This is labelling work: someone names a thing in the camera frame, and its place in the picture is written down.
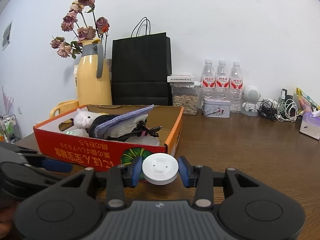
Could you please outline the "person's left hand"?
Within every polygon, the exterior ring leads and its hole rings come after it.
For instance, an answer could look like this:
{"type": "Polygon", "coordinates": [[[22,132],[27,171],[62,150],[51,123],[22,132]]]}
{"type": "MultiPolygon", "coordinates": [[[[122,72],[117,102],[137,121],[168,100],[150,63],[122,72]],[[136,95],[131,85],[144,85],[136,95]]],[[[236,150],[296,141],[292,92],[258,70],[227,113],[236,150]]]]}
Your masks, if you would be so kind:
{"type": "Polygon", "coordinates": [[[12,228],[12,221],[14,219],[14,214],[17,209],[18,203],[14,202],[11,207],[6,207],[1,209],[0,215],[0,238],[4,238],[8,235],[12,228]]]}

